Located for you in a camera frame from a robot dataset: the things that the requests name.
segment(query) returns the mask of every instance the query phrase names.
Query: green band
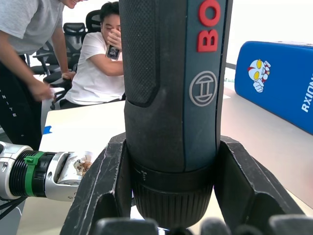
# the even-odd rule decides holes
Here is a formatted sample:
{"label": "green band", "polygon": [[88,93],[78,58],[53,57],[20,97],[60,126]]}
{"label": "green band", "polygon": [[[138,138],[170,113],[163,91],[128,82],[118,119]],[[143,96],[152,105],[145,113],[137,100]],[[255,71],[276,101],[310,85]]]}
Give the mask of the green band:
{"label": "green band", "polygon": [[32,189],[33,175],[35,167],[38,164],[38,160],[43,154],[44,152],[38,152],[35,156],[27,156],[24,158],[25,163],[28,165],[25,175],[25,191],[30,197],[35,196]]}

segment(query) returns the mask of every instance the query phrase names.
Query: cartoon character print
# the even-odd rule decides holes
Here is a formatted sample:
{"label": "cartoon character print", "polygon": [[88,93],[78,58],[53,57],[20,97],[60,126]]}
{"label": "cartoon character print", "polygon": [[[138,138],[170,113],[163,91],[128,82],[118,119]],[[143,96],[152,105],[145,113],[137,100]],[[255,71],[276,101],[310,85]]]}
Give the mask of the cartoon character print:
{"label": "cartoon character print", "polygon": [[255,60],[248,68],[249,77],[253,80],[253,86],[259,93],[263,92],[264,83],[269,76],[270,64],[267,61]]}

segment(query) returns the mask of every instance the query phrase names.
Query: white wall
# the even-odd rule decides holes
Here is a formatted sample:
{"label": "white wall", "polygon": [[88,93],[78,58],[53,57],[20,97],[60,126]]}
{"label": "white wall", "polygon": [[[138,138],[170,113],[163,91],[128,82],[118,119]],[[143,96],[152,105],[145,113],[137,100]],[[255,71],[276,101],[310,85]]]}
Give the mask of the white wall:
{"label": "white wall", "polygon": [[88,0],[78,3],[74,9],[65,7],[63,12],[63,22],[80,23],[86,21],[86,15],[93,10],[99,10],[107,0]]}
{"label": "white wall", "polygon": [[227,62],[246,41],[313,43],[313,0],[234,0]]}

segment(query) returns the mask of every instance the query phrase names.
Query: cable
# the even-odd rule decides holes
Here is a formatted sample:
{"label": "cable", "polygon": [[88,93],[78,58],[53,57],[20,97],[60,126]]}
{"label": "cable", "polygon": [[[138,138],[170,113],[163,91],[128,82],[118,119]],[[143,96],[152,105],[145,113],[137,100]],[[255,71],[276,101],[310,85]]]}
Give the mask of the cable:
{"label": "cable", "polygon": [[19,199],[21,199],[21,198],[22,198],[22,197],[20,197],[20,198],[18,198],[18,199],[15,199],[15,200],[12,200],[12,201],[9,201],[9,202],[7,202],[7,203],[1,205],[1,206],[0,206],[0,211],[3,210],[3,209],[5,209],[5,208],[7,208],[7,207],[9,207],[9,206],[11,206],[11,205],[16,204],[16,203],[17,203],[17,200],[19,200]]}
{"label": "cable", "polygon": [[5,216],[7,216],[12,210],[14,210],[20,203],[22,203],[26,198],[25,197],[21,197],[19,199],[16,199],[14,201],[11,202],[15,202],[13,204],[11,204],[11,206],[5,210],[5,212],[3,212],[2,214],[0,214],[0,220],[2,220]]}

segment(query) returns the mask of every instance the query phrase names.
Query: white t-shirt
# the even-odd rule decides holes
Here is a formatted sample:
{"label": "white t-shirt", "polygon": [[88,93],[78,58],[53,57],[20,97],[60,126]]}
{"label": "white t-shirt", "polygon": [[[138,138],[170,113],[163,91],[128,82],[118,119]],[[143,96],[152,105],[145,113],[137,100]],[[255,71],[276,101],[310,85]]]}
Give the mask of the white t-shirt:
{"label": "white t-shirt", "polygon": [[106,43],[100,32],[88,33],[85,36],[77,74],[65,99],[79,105],[101,104],[121,99],[125,92],[124,76],[107,76],[90,61],[94,55],[105,55],[106,49]]}
{"label": "white t-shirt", "polygon": [[59,0],[0,0],[0,30],[18,55],[31,55],[62,28],[63,9]]}

